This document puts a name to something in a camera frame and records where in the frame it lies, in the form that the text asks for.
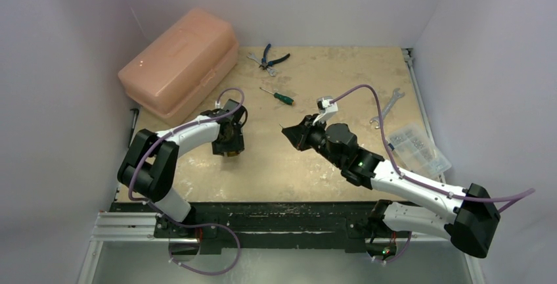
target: toolbox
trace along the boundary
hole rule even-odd
[[[238,59],[232,26],[193,9],[118,73],[125,92],[170,126],[178,126]]]

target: work surface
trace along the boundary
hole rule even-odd
[[[360,83],[373,86],[381,105],[393,89],[406,95],[399,99],[385,119],[389,133],[411,122],[423,125],[420,109],[404,62],[397,47],[273,47],[268,59],[286,53],[291,57],[275,66],[279,72],[270,77],[248,59],[248,52],[261,56],[263,47],[242,47],[238,64],[187,118],[214,108],[218,94],[228,87],[239,87],[246,95],[244,106],[249,119],[244,127],[245,151],[237,157],[212,155],[211,145],[202,145],[178,160],[174,188],[188,201],[376,201],[401,200],[400,197],[355,187],[313,150],[299,152],[281,134],[279,123],[293,126],[306,114],[317,113],[316,99],[337,97]],[[295,99],[295,106],[280,103],[259,87],[278,91]],[[239,100],[235,91],[223,96]],[[372,93],[360,89],[338,102],[339,112],[329,124],[342,122],[358,136],[360,146],[387,156],[380,131],[369,124],[377,115]],[[147,110],[142,110],[136,130],[166,130],[170,127]],[[127,202],[122,186],[117,201]]]

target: toolbox lid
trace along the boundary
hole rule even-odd
[[[132,99],[167,114],[236,43],[231,24],[195,8],[122,68],[118,77]]]

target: green screwdriver handle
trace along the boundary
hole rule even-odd
[[[291,97],[287,97],[285,95],[281,95],[278,92],[275,92],[273,94],[275,96],[275,98],[277,98],[278,100],[280,100],[282,103],[287,104],[287,105],[294,105],[294,99]]]

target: white wall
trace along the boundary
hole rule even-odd
[[[116,74],[146,40],[124,0],[0,11],[0,282],[75,283],[127,144]]]
[[[439,0],[129,0],[145,36],[156,39],[188,10],[229,22],[242,45],[410,47]]]
[[[502,215],[488,283],[554,283],[557,241],[555,0],[442,0],[415,69],[449,179],[492,196],[535,187]]]

